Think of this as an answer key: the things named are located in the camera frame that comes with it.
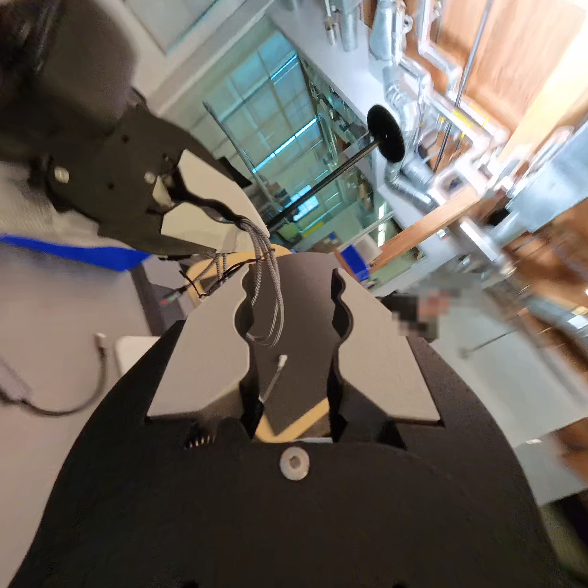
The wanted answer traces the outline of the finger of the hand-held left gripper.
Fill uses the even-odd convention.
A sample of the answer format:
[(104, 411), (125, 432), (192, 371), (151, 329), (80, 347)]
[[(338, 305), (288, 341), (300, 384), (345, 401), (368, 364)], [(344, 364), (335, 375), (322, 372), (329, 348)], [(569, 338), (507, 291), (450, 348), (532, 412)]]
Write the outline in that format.
[(226, 220), (237, 225), (241, 217), (252, 220), (269, 236), (261, 216), (245, 192), (216, 168), (184, 150), (179, 158), (177, 171), (184, 195), (191, 196), (189, 202), (203, 208), (216, 220)]
[(251, 251), (246, 231), (226, 220), (216, 220), (203, 208), (180, 203), (163, 215), (161, 234), (213, 249), (216, 254)]

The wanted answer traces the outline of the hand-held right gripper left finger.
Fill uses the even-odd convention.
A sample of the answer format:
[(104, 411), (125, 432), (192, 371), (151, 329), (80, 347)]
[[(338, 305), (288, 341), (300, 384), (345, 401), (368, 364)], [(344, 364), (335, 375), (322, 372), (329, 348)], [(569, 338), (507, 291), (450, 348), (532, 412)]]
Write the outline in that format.
[(148, 409), (150, 420), (187, 417), (208, 432), (239, 420), (250, 439), (261, 419), (252, 343), (253, 283), (239, 269), (185, 320)]

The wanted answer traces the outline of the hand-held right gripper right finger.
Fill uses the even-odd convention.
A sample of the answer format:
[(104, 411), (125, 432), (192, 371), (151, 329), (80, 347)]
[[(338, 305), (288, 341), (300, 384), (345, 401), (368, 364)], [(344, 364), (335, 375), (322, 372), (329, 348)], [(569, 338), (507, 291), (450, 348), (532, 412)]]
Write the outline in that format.
[(378, 439), (398, 423), (441, 425), (400, 319), (342, 269), (333, 270), (330, 290), (339, 336), (329, 372), (332, 437), (348, 426)]

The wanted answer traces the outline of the grey braided cable silver plug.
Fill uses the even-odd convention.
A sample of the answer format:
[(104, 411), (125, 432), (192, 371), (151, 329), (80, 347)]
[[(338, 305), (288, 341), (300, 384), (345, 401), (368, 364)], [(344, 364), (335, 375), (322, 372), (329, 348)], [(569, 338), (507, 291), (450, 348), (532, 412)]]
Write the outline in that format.
[(277, 264), (277, 257), (273, 245), (270, 242), (270, 238), (265, 235), (265, 232), (252, 220), (243, 217), (239, 220), (238, 227), (247, 233), (254, 246), (256, 269), (254, 278), (254, 296), (251, 305), (254, 306), (259, 297), (264, 267), (267, 269), (271, 289), (274, 294), (273, 318), (269, 333), (265, 336), (247, 334), (246, 337), (250, 342), (255, 342), (262, 347), (273, 348), (279, 342), (285, 324), (285, 306), (283, 302), (281, 276)]

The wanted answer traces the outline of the blue plastic bin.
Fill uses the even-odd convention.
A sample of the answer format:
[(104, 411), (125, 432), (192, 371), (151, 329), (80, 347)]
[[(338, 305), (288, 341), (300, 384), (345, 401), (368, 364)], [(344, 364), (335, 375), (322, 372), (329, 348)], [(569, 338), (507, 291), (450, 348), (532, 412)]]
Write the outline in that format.
[(1, 243), (116, 272), (130, 271), (151, 257), (151, 254), (126, 247), (74, 246), (9, 234), (1, 235)]

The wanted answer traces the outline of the grey usb hub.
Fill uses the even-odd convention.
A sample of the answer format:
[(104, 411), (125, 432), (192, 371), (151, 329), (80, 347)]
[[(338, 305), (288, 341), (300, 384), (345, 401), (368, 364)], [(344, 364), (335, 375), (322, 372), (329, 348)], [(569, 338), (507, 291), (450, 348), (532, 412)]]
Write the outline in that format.
[(109, 375), (107, 337), (103, 333), (95, 333), (93, 339), (99, 359), (98, 380), (92, 394), (82, 403), (68, 409), (48, 409), (36, 405), (32, 400), (32, 389), (3, 358), (1, 359), (1, 403), (22, 408), (34, 416), (51, 419), (77, 415), (92, 408), (105, 393)]

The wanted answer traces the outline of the person's left hand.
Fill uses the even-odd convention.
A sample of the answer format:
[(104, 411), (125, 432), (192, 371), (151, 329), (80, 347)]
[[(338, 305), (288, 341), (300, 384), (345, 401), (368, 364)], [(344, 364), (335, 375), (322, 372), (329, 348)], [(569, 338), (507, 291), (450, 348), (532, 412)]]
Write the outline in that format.
[(1, 162), (1, 235), (61, 239), (75, 227), (73, 220), (29, 185), (25, 167)]

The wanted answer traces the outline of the small blue desk bin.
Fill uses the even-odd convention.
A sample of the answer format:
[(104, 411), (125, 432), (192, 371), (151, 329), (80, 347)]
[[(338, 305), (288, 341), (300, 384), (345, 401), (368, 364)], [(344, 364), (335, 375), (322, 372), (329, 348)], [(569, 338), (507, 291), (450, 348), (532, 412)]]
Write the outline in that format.
[(350, 243), (339, 253), (346, 268), (358, 282), (364, 283), (371, 278), (370, 264), (364, 260), (355, 243)]

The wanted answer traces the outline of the wooden beam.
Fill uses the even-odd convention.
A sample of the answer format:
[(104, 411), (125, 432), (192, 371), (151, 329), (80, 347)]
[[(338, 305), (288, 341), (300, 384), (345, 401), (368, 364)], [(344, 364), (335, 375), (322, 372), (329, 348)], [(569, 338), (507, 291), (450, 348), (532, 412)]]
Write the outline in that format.
[(481, 196), (474, 187), (462, 188), (447, 202), (386, 242), (382, 253), (371, 262), (370, 274), (383, 269), (388, 263), (415, 248), (439, 230), (445, 229), (465, 217), (480, 199)]

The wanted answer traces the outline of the black round-base pole stand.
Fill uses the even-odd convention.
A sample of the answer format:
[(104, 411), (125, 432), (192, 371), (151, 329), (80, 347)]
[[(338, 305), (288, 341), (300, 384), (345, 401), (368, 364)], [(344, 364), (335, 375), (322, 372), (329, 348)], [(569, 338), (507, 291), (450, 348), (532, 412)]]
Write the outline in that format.
[(372, 141), (349, 159), (345, 160), (338, 168), (330, 172), (303, 195), (294, 199), (289, 206), (274, 217), (268, 224), (270, 234), (275, 233), (283, 222), (295, 213), (295, 210), (299, 209), (309, 199), (327, 187), (328, 184), (348, 172), (372, 151), (378, 150), (392, 164), (403, 160), (406, 148), (401, 128), (394, 116), (385, 107), (374, 105), (370, 108), (367, 114), (367, 127)]

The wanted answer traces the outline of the silver ceiling duct pipes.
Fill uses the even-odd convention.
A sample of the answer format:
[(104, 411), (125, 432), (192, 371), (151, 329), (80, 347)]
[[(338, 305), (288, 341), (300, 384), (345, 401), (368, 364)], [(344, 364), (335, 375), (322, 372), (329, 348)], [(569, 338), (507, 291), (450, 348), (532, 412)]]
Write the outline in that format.
[(434, 112), (446, 125), (465, 135), (470, 148), (453, 165), (435, 176), (429, 190), (436, 208), (418, 225), (444, 228), (459, 221), (482, 199), (511, 178), (507, 170), (529, 160), (527, 173), (512, 185), (511, 214), (523, 231), (535, 232), (587, 198), (587, 132), (563, 134), (558, 123), (587, 98), (587, 20), (569, 43), (559, 62), (534, 97), (512, 134), (479, 107), (466, 100), (459, 106), (458, 86), (466, 71), (430, 43), (429, 1), (421, 2), (418, 24), (419, 54), (441, 70), (446, 92), (434, 89), (430, 71), (405, 56), (405, 36), (411, 24), (402, 1), (378, 1), (369, 37), (370, 71), (381, 78), (384, 96), (401, 126), (400, 161), (416, 151), (422, 119)]

